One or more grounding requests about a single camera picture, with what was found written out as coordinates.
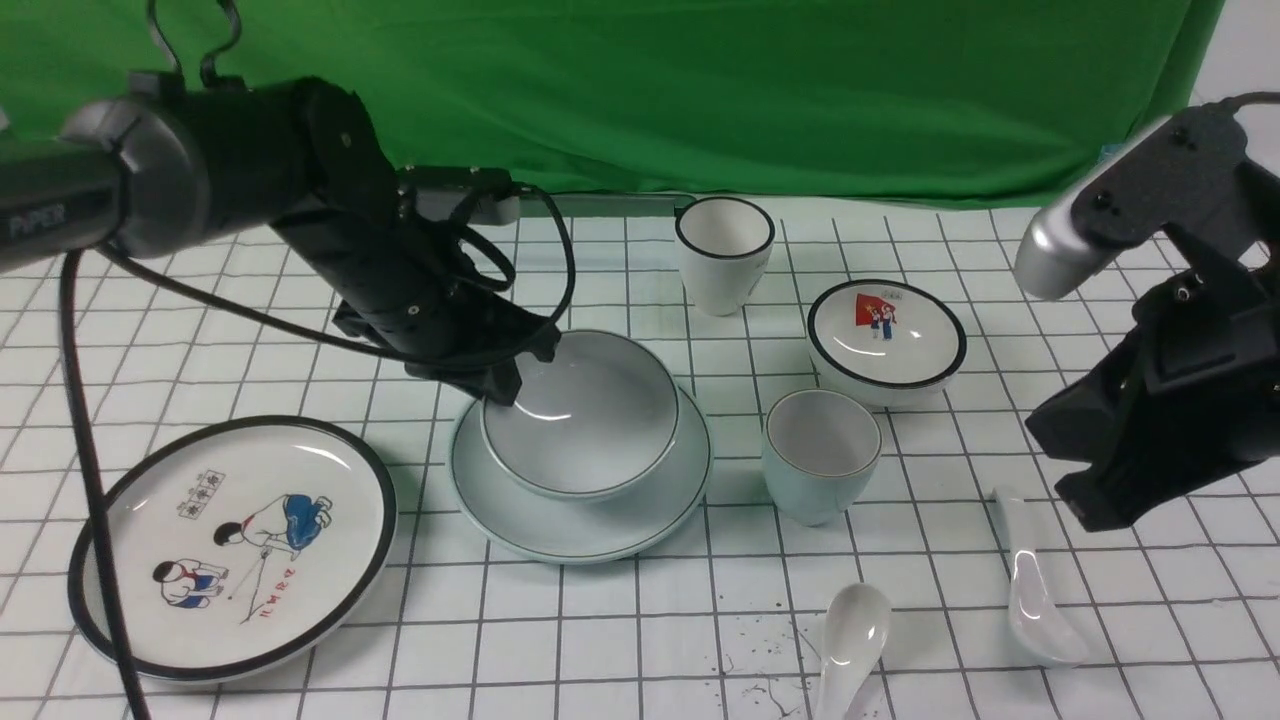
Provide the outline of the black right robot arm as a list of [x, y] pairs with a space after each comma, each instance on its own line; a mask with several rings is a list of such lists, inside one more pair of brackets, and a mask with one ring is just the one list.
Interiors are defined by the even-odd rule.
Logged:
[[1252, 160], [1187, 169], [1117, 161], [1039, 211], [1015, 261], [1021, 290], [1060, 300], [1156, 234], [1187, 268], [1132, 306], [1132, 328], [1027, 429], [1079, 462], [1056, 496], [1089, 533], [1277, 456], [1277, 178]]

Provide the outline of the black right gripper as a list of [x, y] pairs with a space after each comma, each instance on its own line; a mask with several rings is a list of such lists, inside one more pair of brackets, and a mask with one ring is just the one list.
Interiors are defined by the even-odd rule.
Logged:
[[1027, 419], [1080, 469], [1055, 484], [1080, 528], [1133, 527], [1156, 507], [1277, 455], [1277, 268], [1254, 241], [1196, 252], [1147, 290], [1103, 357]]

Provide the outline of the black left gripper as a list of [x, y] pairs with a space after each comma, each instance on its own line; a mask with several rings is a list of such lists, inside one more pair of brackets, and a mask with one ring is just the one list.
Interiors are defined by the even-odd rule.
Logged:
[[554, 356], [556, 319], [504, 297], [513, 263], [465, 223], [402, 208], [376, 227], [320, 209], [271, 227], [340, 297], [339, 329], [398, 354], [415, 378], [513, 407], [522, 388], [517, 356]]

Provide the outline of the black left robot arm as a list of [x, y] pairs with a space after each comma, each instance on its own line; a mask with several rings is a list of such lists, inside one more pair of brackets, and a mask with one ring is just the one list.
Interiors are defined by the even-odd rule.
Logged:
[[[133, 275], [271, 328], [402, 363], [408, 374], [511, 406], [518, 356], [556, 356], [549, 316], [506, 297], [512, 261], [472, 228], [539, 195], [508, 172], [394, 167], [356, 94], [319, 78], [188, 91], [134, 73], [127, 95], [73, 113], [56, 138], [3, 143], [1, 264], [13, 272], [95, 249]], [[146, 266], [260, 225], [340, 299], [339, 336], [283, 322]]]

